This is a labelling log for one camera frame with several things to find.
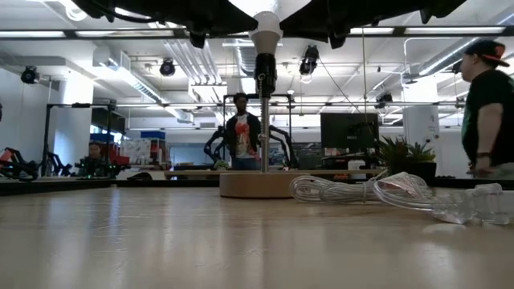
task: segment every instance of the white graphic t-shirt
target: white graphic t-shirt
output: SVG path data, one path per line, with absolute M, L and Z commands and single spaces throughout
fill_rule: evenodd
M 235 156 L 237 158 L 253 158 L 257 157 L 257 153 L 250 145 L 250 126 L 247 123 L 248 115 L 237 116 L 238 121 L 235 124 L 235 133 L 237 135 L 237 147 Z

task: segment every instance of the green plant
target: green plant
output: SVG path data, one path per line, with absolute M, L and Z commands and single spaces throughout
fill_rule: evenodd
M 216 161 L 216 163 L 214 164 L 214 169 L 229 169 L 229 168 L 230 168 L 230 166 L 224 160 Z
M 389 136 L 382 137 L 378 141 L 380 149 L 378 157 L 389 167 L 419 162 L 432 162 L 435 159 L 432 149 L 427 149 L 426 144 L 408 144 L 407 139 L 397 137 L 393 140 Z

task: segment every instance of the computer monitor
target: computer monitor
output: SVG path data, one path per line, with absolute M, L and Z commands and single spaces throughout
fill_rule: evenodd
M 337 149 L 341 154 L 374 152 L 378 137 L 376 113 L 321 113 L 324 149 Z

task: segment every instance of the wristwatch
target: wristwatch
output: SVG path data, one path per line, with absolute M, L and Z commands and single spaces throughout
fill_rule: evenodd
M 482 158 L 482 157 L 491 157 L 491 153 L 477 153 L 476 158 Z

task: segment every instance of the wooden lamp base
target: wooden lamp base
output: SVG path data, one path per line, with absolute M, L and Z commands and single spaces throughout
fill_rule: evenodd
M 291 181 L 306 173 L 223 173 L 219 176 L 221 197 L 287 198 Z

